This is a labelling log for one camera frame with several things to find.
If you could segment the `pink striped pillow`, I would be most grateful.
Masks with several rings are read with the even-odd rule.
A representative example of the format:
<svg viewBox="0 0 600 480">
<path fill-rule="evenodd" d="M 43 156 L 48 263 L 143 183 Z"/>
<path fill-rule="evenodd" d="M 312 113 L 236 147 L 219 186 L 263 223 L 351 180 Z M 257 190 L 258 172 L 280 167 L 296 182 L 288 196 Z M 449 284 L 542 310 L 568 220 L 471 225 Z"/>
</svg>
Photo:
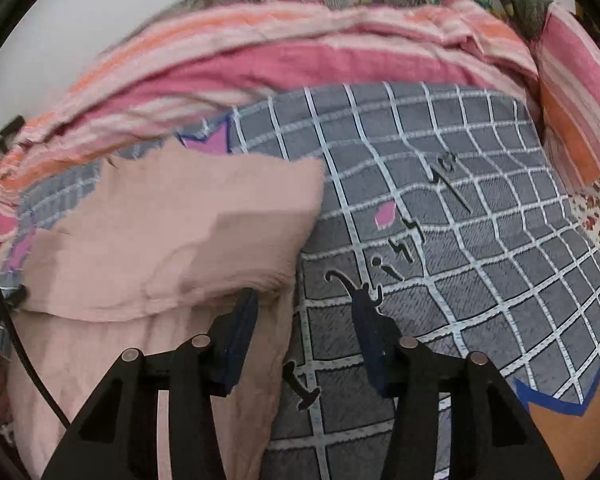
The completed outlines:
<svg viewBox="0 0 600 480">
<path fill-rule="evenodd" d="M 600 49 L 552 3 L 532 53 L 539 72 L 544 148 L 569 192 L 600 178 Z"/>
</svg>

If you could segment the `pink knitted sweater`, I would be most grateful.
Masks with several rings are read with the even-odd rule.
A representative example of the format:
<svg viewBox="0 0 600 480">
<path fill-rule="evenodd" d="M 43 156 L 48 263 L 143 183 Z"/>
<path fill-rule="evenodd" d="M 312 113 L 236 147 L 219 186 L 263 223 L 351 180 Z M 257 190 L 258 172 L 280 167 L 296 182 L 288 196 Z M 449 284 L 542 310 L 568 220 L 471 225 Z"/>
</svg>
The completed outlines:
<svg viewBox="0 0 600 480">
<path fill-rule="evenodd" d="M 228 478 L 259 477 L 282 388 L 299 252 L 320 213 L 323 164 L 208 155 L 168 141 L 110 156 L 94 190 L 38 229 L 16 316 L 23 347 L 61 413 L 78 414 L 130 347 L 169 351 L 208 330 L 246 287 L 259 294 L 238 385 L 213 401 Z"/>
</svg>

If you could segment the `grey checked bed sheet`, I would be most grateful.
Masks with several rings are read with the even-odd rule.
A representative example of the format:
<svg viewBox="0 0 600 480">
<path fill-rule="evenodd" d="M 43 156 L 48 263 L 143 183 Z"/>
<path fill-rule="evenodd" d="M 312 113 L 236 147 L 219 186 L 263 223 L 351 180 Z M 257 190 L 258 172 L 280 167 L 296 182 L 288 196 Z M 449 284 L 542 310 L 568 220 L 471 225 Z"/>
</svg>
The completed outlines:
<svg viewBox="0 0 600 480">
<path fill-rule="evenodd" d="M 0 275 L 18 313 L 35 232 L 94 190 L 106 158 L 137 160 L 172 140 L 208 155 L 314 158 L 324 167 L 256 479 L 385 479 L 398 402 L 368 380 L 356 292 L 434 352 L 484 353 L 542 434 L 559 479 L 600 479 L 600 251 L 574 218 L 524 104 L 452 84 L 303 88 L 65 170 L 20 200 Z M 20 457 L 45 479 L 77 414 L 61 413 L 28 354 L 12 363 L 7 391 Z"/>
</svg>

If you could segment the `pink orange striped quilt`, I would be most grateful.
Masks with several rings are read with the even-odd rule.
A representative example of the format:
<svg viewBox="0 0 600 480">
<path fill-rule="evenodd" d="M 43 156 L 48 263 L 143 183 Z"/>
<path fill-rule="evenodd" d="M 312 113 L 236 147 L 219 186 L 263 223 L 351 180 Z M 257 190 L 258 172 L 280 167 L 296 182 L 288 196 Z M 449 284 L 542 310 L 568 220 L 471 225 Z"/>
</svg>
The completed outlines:
<svg viewBox="0 0 600 480">
<path fill-rule="evenodd" d="M 459 82 L 531 104 L 539 72 L 507 24 L 471 0 L 411 9 L 273 2 L 195 11 L 101 55 L 0 161 L 0 240 L 31 184 L 186 122 L 305 86 Z"/>
</svg>

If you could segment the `dark wooden headboard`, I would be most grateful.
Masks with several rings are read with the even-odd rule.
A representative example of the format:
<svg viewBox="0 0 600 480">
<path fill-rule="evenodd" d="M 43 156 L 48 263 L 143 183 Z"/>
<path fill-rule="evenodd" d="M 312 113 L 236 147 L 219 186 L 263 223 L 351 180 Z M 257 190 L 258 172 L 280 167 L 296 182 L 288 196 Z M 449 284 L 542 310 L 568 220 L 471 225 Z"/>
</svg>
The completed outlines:
<svg viewBox="0 0 600 480">
<path fill-rule="evenodd" d="M 0 130 L 0 159 L 8 153 L 10 147 L 14 143 L 15 136 L 26 123 L 20 115 L 12 118 L 12 120 Z"/>
</svg>

